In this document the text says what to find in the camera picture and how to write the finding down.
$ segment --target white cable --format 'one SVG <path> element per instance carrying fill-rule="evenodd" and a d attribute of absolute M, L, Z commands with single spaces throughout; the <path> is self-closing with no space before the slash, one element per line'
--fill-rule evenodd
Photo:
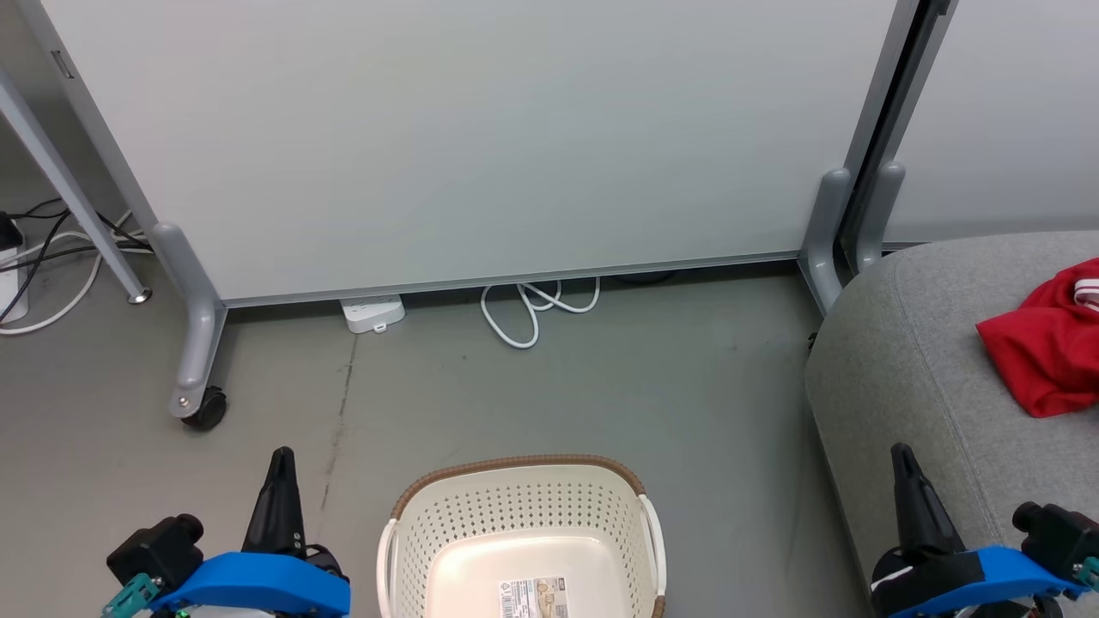
<path fill-rule="evenodd" d="M 84 283 L 84 287 L 80 288 L 80 291 L 77 293 L 77 295 L 73 298 L 73 300 L 69 301 L 68 305 L 65 306 L 65 308 L 54 313 L 52 318 L 47 318 L 36 324 L 31 324 L 29 327 L 23 327 L 20 329 L 0 329 L 0 334 L 26 334 L 29 332 L 34 332 L 36 330 L 44 329 L 49 324 L 56 322 L 57 320 L 64 318 L 66 313 L 68 313 L 69 311 L 73 310 L 74 307 L 76 307 L 77 302 L 80 302 L 80 300 L 84 299 L 85 295 L 88 294 L 88 290 L 91 289 L 91 284 L 96 282 L 96 275 L 99 274 L 99 265 L 102 263 L 103 263 L 102 254 L 97 255 L 96 263 L 91 265 L 91 274 L 88 275 L 88 280 Z"/>
<path fill-rule="evenodd" d="M 593 295 L 591 295 L 591 302 L 589 302 L 585 307 L 573 307 L 571 305 L 566 305 L 562 302 L 560 282 L 558 280 L 556 282 L 556 284 L 557 284 L 557 291 L 553 296 L 550 296 L 548 294 L 542 291 L 541 289 L 530 284 L 515 284 L 515 289 L 519 290 L 519 297 L 523 300 L 523 306 L 526 307 L 526 313 L 531 317 L 531 327 L 532 330 L 534 331 L 534 334 L 531 335 L 530 341 L 515 341 L 514 339 L 511 339 L 510 336 L 503 334 L 503 331 L 496 323 L 496 320 L 492 319 L 492 316 L 488 312 L 488 305 L 485 302 L 485 299 L 488 298 L 488 290 L 492 289 L 493 286 L 488 286 L 481 290 L 481 313 L 485 314 L 485 320 L 488 321 L 488 325 L 492 327 L 492 330 L 496 331 L 496 334 L 498 334 L 500 339 L 503 340 L 504 343 L 519 350 L 528 350 L 530 347 L 533 347 L 534 344 L 539 342 L 539 317 L 536 313 L 537 311 L 547 311 L 554 307 L 558 307 L 560 309 L 568 311 L 569 313 L 587 313 L 588 311 L 591 311 L 591 309 L 596 306 L 596 302 L 599 302 L 599 277 L 596 277 L 596 291 Z M 546 301 L 546 304 L 534 305 L 533 302 L 531 302 L 531 298 L 526 294 L 528 290 L 533 291 L 534 294 L 541 296 L 542 299 Z"/>
<path fill-rule="evenodd" d="M 126 213 L 122 216 L 122 219 L 119 219 L 119 222 L 115 223 L 114 225 L 118 227 L 118 228 L 122 228 L 122 223 L 125 222 L 125 220 L 129 217 L 130 217 L 130 211 L 127 210 Z M 131 235 L 133 235 L 133 238 L 137 239 L 137 240 L 144 240 L 144 238 L 145 238 L 144 234 L 131 234 Z M 87 236 L 87 234 L 81 234 L 80 232 L 62 232 L 60 234 L 57 234 L 57 235 L 55 235 L 53 238 L 53 240 L 51 241 L 51 244 L 57 242 L 59 239 L 67 239 L 67 238 L 84 239 L 84 240 L 89 241 L 89 242 L 91 241 L 91 239 L 89 239 Z M 115 241 L 124 241 L 124 240 L 126 240 L 125 236 L 115 235 L 115 232 L 113 230 L 111 231 L 111 238 L 114 239 Z M 16 255 L 14 255 L 13 257 L 5 258 L 4 261 L 0 262 L 0 266 L 7 265 L 7 264 L 9 264 L 11 262 L 14 262 L 14 261 L 19 260 L 20 257 L 25 257 L 27 254 L 37 253 L 38 251 L 42 250 L 42 247 L 43 247 L 44 244 L 45 243 L 42 243 L 42 244 L 35 246 L 34 249 L 30 249 L 27 251 L 19 253 Z M 126 253 L 146 253 L 146 254 L 147 253 L 152 253 L 151 251 L 147 251 L 147 250 L 144 250 L 144 249 L 123 249 L 122 251 L 124 251 Z M 38 322 L 36 324 L 31 324 L 29 327 L 22 327 L 22 328 L 18 328 L 18 329 L 0 329 L 0 335 L 26 334 L 29 332 L 34 332 L 36 330 L 44 329 L 44 328 L 48 327 L 49 324 L 56 322 L 57 320 L 60 320 L 62 318 L 64 318 L 66 313 L 68 313 L 69 311 L 71 311 L 73 308 L 76 307 L 77 304 L 80 302 L 84 299 L 85 296 L 87 296 L 88 290 L 91 289 L 91 284 L 96 283 L 96 276 L 99 275 L 99 267 L 102 264 L 103 264 L 103 254 L 99 254 L 99 255 L 96 256 L 96 263 L 91 265 L 91 273 L 88 274 L 88 280 L 84 283 L 84 287 L 80 288 L 80 291 L 77 293 L 77 295 L 73 298 L 73 300 L 69 301 L 68 305 L 66 305 L 64 308 L 62 308 L 60 311 L 54 313 L 53 317 L 47 318 L 45 320 L 42 320 L 41 322 Z"/>

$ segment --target whiteboard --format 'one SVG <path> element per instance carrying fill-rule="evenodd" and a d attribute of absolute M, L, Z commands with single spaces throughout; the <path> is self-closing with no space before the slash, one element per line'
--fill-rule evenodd
<path fill-rule="evenodd" d="M 1099 228 L 1099 4 L 961 0 L 886 241 Z"/>
<path fill-rule="evenodd" d="M 223 299 L 793 252 L 881 0 L 43 0 Z"/>

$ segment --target white plastic basket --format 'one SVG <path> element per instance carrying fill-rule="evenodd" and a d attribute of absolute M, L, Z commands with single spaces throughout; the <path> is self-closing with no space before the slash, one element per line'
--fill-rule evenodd
<path fill-rule="evenodd" d="M 590 455 L 429 474 L 378 544 L 381 618 L 660 618 L 666 582 L 644 486 Z"/>

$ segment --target teal connector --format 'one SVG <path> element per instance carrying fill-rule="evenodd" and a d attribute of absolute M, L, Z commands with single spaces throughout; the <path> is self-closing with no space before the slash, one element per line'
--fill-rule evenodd
<path fill-rule="evenodd" d="M 1085 586 L 1099 593 L 1099 558 L 1091 556 L 1085 560 L 1080 564 L 1080 571 L 1076 574 L 1076 578 Z"/>
<path fill-rule="evenodd" d="M 100 618 L 133 618 L 138 611 L 145 609 L 158 594 L 160 594 L 160 587 L 153 578 L 144 573 L 138 573 L 122 587 L 122 592 L 114 595 L 111 603 L 103 607 Z"/>

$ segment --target gray sofa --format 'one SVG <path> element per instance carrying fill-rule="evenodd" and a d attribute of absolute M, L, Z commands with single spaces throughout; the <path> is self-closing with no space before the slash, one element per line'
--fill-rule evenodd
<path fill-rule="evenodd" d="M 970 548 L 1018 548 L 1011 515 L 1028 500 L 1099 519 L 1099 410 L 1029 417 L 974 328 L 1096 256 L 1099 232 L 933 243 L 886 257 L 844 289 L 806 385 L 867 581 L 898 542 L 895 442 L 912 446 Z M 1065 615 L 1099 616 L 1096 596 L 1064 602 Z"/>

